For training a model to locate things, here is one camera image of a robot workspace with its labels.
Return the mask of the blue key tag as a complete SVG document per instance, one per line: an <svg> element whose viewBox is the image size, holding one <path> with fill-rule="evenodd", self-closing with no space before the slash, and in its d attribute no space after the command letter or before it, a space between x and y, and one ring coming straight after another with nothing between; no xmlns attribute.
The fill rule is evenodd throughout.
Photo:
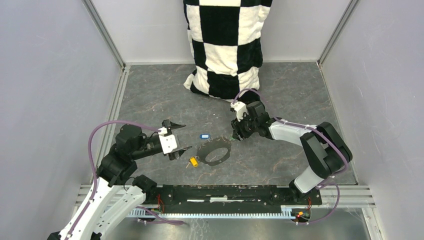
<svg viewBox="0 0 424 240"><path fill-rule="evenodd" d="M210 134L207 134L207 133L203 133L203 134L200 134L199 135L199 138L200 139L203 139L203 140L207 140L207 139L210 139L211 138L211 135Z"/></svg>

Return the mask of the yellow key tag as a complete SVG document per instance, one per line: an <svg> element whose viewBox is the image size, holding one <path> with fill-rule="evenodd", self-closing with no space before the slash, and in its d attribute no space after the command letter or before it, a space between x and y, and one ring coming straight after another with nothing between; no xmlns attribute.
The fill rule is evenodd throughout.
<svg viewBox="0 0 424 240"><path fill-rule="evenodd" d="M198 160L197 160L197 158L196 158L195 156L192 156L192 157L189 159L189 163L190 163L190 164L191 164L194 168L198 167L198 165L199 165Z"/></svg>

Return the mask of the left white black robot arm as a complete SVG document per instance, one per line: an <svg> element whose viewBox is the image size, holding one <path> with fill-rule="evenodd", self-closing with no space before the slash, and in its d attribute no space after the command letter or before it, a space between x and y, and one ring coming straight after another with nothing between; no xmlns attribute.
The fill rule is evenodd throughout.
<svg viewBox="0 0 424 240"><path fill-rule="evenodd" d="M98 167L94 164L92 140L102 127L122 124L113 144ZM50 240L103 240L132 210L142 203L151 204L157 198L157 183L139 175L133 178L124 196L108 208L112 198L137 170L136 160L163 154L178 159L187 147L180 148L173 130L183 128L169 119L160 128L127 120L110 120L98 125L88 139L88 156L93 182L89 193L69 223L48 236Z"/></svg>

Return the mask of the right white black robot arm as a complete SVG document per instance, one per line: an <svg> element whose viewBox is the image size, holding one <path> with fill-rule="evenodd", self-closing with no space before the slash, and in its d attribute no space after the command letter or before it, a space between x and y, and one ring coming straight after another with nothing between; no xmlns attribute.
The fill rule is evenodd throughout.
<svg viewBox="0 0 424 240"><path fill-rule="evenodd" d="M261 101L245 104L235 101L230 104L236 118L231 121L233 138L239 141L252 134L301 146L308 167L289 184L289 199L302 204L309 198L312 189L347 170L353 154L334 126L329 122L318 125L294 123L278 117L270 117Z"/></svg>

